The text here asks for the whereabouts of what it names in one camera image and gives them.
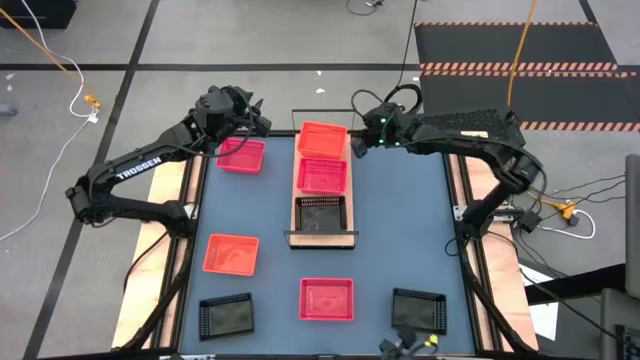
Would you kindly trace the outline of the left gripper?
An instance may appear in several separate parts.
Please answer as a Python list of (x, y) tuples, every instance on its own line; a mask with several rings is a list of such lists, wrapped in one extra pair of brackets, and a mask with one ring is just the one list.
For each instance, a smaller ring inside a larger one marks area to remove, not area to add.
[(250, 104), (252, 97), (252, 92), (238, 86), (212, 86), (195, 102), (196, 121), (215, 143), (224, 142), (241, 127), (252, 130), (256, 136), (266, 138), (272, 123), (262, 116), (264, 99), (258, 100), (253, 107)]

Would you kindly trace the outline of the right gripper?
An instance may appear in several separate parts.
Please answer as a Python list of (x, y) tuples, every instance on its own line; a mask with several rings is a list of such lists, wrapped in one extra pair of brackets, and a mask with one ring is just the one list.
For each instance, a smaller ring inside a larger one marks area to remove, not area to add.
[(361, 159), (368, 148), (385, 146), (398, 146), (396, 138), (398, 128), (397, 119), (404, 115), (405, 107), (397, 103), (383, 103), (364, 114), (363, 123), (365, 130), (360, 137), (354, 137), (351, 141), (353, 155)]

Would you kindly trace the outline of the orange plastic slotted basket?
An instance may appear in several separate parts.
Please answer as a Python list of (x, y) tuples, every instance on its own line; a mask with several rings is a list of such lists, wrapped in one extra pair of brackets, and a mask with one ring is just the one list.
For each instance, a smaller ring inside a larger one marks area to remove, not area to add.
[(257, 237), (211, 234), (202, 270), (234, 276), (253, 276), (259, 244)]
[(348, 130), (345, 126), (305, 121), (297, 150), (307, 157), (341, 158)]

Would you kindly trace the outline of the red plastic slotted basket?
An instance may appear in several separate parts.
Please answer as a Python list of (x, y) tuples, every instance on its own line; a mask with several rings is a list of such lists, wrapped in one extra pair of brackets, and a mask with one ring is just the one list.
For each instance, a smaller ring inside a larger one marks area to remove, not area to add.
[(265, 148), (264, 141), (247, 140), (237, 152), (219, 157), (216, 165), (227, 172), (258, 174), (262, 167)]
[(302, 278), (298, 316), (304, 321), (353, 321), (354, 281), (351, 278)]
[(342, 160), (302, 158), (297, 189), (305, 194), (339, 195), (346, 191), (347, 163)]

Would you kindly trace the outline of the black plastic slotted basket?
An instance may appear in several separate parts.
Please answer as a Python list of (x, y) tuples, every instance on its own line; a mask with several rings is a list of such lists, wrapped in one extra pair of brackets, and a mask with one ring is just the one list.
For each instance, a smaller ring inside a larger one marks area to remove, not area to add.
[(296, 231), (339, 232), (348, 228), (344, 196), (297, 197), (294, 215)]
[(251, 293), (201, 300), (198, 334), (201, 341), (254, 331)]
[(447, 298), (444, 294), (394, 288), (391, 325), (438, 335), (447, 334)]

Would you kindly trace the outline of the black perforated metal case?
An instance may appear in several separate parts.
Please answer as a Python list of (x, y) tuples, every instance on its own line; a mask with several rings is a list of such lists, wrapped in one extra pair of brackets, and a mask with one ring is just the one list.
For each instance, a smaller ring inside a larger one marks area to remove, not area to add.
[(526, 142), (519, 126), (520, 120), (514, 112), (502, 113), (496, 109), (431, 115), (418, 120), (412, 139), (478, 136), (523, 147)]

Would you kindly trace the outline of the black floor mat orange stripes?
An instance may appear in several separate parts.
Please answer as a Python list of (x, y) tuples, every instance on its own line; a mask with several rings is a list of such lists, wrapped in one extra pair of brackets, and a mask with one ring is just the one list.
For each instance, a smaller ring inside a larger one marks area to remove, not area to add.
[(415, 36), (428, 71), (615, 71), (593, 22), (419, 22)]
[(640, 132), (640, 75), (634, 72), (425, 71), (424, 110), (513, 110), (523, 130)]

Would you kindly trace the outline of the black power adapter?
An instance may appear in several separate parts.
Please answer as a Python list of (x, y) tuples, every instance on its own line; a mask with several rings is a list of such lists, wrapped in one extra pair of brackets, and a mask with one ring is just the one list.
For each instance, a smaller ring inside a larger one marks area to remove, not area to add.
[(540, 224), (542, 218), (534, 211), (526, 211), (519, 218), (519, 227), (527, 233), (532, 233)]

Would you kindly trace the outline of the light wooden side board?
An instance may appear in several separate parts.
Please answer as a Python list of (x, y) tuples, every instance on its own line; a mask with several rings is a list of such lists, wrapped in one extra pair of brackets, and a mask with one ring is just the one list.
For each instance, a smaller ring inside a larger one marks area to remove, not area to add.
[[(178, 200), (193, 208), (199, 188), (202, 159), (169, 163), (153, 172), (147, 200), (163, 203)], [(179, 272), (188, 241), (172, 239), (159, 223), (140, 227), (134, 258), (138, 264), (128, 277), (112, 346), (124, 345), (143, 325)]]
[[(468, 200), (481, 199), (497, 184), (488, 165), (475, 158), (444, 157), (451, 166), (454, 203), (465, 205)], [(538, 348), (536, 334), (521, 277), (519, 259), (510, 226), (495, 222), (481, 243), (467, 247), (470, 265), (477, 276), (491, 288), (495, 305), (520, 338), (533, 349)]]

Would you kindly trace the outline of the black device with yellow tag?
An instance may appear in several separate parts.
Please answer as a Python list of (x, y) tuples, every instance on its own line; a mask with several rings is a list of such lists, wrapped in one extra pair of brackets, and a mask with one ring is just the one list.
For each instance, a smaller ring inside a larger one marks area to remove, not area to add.
[(396, 330), (396, 335), (396, 342), (383, 339), (379, 343), (381, 360), (415, 360), (419, 351), (430, 348), (430, 354), (433, 355), (439, 348), (439, 337), (436, 334), (430, 334), (425, 340), (418, 342), (414, 329), (401, 327)]

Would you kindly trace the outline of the orange power strip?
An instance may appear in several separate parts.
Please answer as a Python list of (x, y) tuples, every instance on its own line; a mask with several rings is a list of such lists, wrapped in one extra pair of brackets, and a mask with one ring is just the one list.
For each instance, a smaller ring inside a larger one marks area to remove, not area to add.
[(566, 222), (569, 222), (574, 217), (576, 204), (571, 200), (565, 200), (564, 202), (547, 201), (547, 204), (553, 207)]

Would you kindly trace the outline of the black box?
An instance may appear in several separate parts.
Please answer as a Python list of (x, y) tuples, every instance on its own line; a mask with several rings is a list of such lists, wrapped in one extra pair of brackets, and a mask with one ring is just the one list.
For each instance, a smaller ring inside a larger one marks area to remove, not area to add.
[(35, 29), (36, 24), (30, 12), (38, 20), (42, 29), (66, 29), (77, 9), (75, 0), (0, 0), (4, 9), (20, 26)]

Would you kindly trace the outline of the white paper sheet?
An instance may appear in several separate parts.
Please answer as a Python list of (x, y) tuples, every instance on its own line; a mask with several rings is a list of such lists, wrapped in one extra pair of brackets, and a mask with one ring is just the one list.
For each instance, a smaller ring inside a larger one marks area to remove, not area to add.
[[(522, 279), (525, 286), (551, 280), (551, 277), (534, 269), (528, 268), (525, 265), (520, 264), (519, 267), (522, 271)], [(529, 305), (529, 310), (535, 333), (548, 340), (555, 341), (558, 320), (558, 303), (552, 302)]]

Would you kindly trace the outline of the black angled panel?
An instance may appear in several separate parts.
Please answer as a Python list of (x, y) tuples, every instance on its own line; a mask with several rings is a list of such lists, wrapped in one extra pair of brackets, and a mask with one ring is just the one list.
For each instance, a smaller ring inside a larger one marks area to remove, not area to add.
[(617, 264), (525, 287), (527, 301), (537, 305), (599, 295), (604, 289), (624, 292), (626, 265)]

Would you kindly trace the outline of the grey furniture piece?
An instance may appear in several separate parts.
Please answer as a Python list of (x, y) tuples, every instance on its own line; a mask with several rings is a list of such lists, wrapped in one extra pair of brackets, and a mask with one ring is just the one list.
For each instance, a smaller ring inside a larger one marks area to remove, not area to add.
[(640, 300), (614, 289), (601, 293), (600, 360), (640, 360)]

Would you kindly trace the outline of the wooden shelf with black frame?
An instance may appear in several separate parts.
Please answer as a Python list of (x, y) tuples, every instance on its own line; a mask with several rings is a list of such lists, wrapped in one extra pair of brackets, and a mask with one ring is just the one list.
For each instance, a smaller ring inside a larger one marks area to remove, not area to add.
[(285, 240), (293, 248), (342, 248), (350, 249), (356, 245), (357, 236), (354, 230), (354, 205), (353, 205), (353, 183), (352, 183), (352, 155), (350, 150), (351, 136), (348, 135), (345, 140), (345, 150), (341, 160), (346, 162), (346, 223), (347, 229), (339, 231), (321, 230), (302, 230), (300, 234), (294, 234), (295, 231), (295, 199), (297, 197), (305, 197), (305, 194), (297, 188), (297, 182), (300, 173), (300, 161), (303, 155), (294, 150), (294, 166), (292, 187), (292, 215), (291, 215), (291, 234), (285, 235)]

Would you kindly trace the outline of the black metal table frame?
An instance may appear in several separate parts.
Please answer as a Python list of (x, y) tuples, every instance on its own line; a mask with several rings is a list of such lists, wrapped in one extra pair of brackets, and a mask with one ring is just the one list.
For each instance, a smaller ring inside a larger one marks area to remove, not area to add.
[[(298, 143), (298, 135), (294, 135), (294, 140), (295, 140), (295, 145), (294, 145), (294, 150), (297, 149), (297, 143)], [(293, 155), (291, 156), (291, 159), (294, 160), (294, 150), (293, 151)], [(452, 175), (450, 174), (451, 171), (451, 166), (448, 165), (444, 159), (444, 157), (447, 156), (446, 154), (443, 155), (443, 160), (442, 160), (442, 168), (444, 170), (444, 175), (442, 175), (444, 178), (447, 178), (448, 180), (446, 180), (445, 182), (447, 182), (447, 186), (448, 186), (448, 194), (453, 196), (453, 200), (449, 200), (450, 203), (454, 203), (454, 191), (453, 191), (453, 181), (452, 181)], [(193, 209), (204, 209), (204, 205), (207, 198), (207, 195), (204, 195), (205, 193), (205, 188), (206, 188), (206, 184), (205, 182), (207, 181), (207, 177), (209, 176), (208, 174), (209, 172), (209, 163), (210, 160), (204, 159), (202, 157), (200, 157), (202, 159), (202, 168), (201, 168), (201, 172), (200, 172), (200, 179), (199, 179), (199, 188), (197, 191), (197, 197), (196, 197), (196, 201), (195, 201), (195, 205), (193, 205), (194, 207), (192, 209), (188, 209), (187, 208), (187, 212), (188, 215), (191, 214), (191, 211)], [(291, 175), (291, 179), (293, 179), (293, 169), (292, 170), (287, 170), (285, 172), (288, 175)], [(288, 190), (287, 192), (290, 195), (290, 199), (292, 202), (292, 188)], [(186, 253), (185, 253), (185, 257), (183, 259), (183, 263), (185, 263), (185, 261), (188, 261), (190, 263), (189, 267), (187, 270), (185, 270), (186, 274), (184, 275), (184, 281), (182, 283), (182, 287), (176, 292), (176, 294), (174, 294), (174, 297), (171, 299), (171, 301), (169, 302), (169, 305), (167, 306), (167, 308), (164, 310), (163, 315), (161, 315), (160, 319), (158, 320), (158, 322), (156, 322), (155, 324), (155, 330), (153, 330), (153, 332), (151, 332), (151, 334), (149, 335), (148, 339), (145, 340), (145, 342), (142, 345), (142, 350), (149, 350), (149, 349), (159, 349), (159, 348), (170, 348), (170, 347), (175, 347), (177, 348), (179, 344), (179, 340), (180, 340), (180, 336), (182, 336), (182, 333), (184, 331), (182, 331), (182, 327), (183, 327), (183, 320), (181, 320), (183, 318), (183, 315), (185, 314), (185, 309), (186, 309), (186, 305), (185, 302), (187, 299), (187, 295), (188, 295), (188, 291), (189, 291), (189, 281), (191, 279), (191, 272), (193, 270), (193, 265), (196, 263), (200, 263), (197, 262), (194, 259), (194, 255), (195, 255), (195, 249), (196, 249), (196, 245), (198, 243), (197, 239), (196, 240), (189, 240), (186, 239), (188, 241), (187, 243), (187, 247), (186, 247)], [(467, 250), (465, 256), (467, 256), (467, 260), (469, 261), (469, 266), (471, 268), (470, 265), (470, 256), (467, 253)], [(493, 298), (491, 296), (491, 288), (488, 285), (485, 285), (483, 283), (484, 280), (486, 280), (488, 277), (486, 275), (479, 277), (476, 275), (476, 273), (474, 272), (474, 276), (476, 276), (476, 278), (478, 279), (479, 285), (480, 287), (483, 289), (483, 291), (486, 293), (488, 299), (491, 299), (493, 301)], [(469, 301), (471, 300), (465, 300), (466, 304), (469, 305), (469, 309), (471, 309), (471, 325), (478, 325), (479, 326), (479, 330), (472, 330), (472, 333), (475, 331), (477, 334), (479, 334), (480, 338), (479, 340), (477, 340), (477, 344), (474, 345), (476, 348), (480, 347), (482, 348), (481, 350), (484, 350), (484, 347), (486, 347), (486, 350), (489, 351), (489, 348), (493, 349), (495, 347), (495, 349), (501, 348), (505, 351), (511, 351), (511, 348), (509, 348), (507, 346), (507, 342), (506, 342), (506, 338), (503, 335), (490, 335), (489, 333), (491, 331), (493, 331), (492, 329), (495, 329), (496, 331), (498, 326), (495, 324), (495, 321), (491, 320), (489, 318), (489, 312), (488, 310), (485, 309), (484, 304), (482, 304), (482, 302), (480, 301), (480, 298), (478, 297), (477, 294), (473, 294), (471, 293), (471, 299), (473, 300), (471, 303), (469, 303)]]

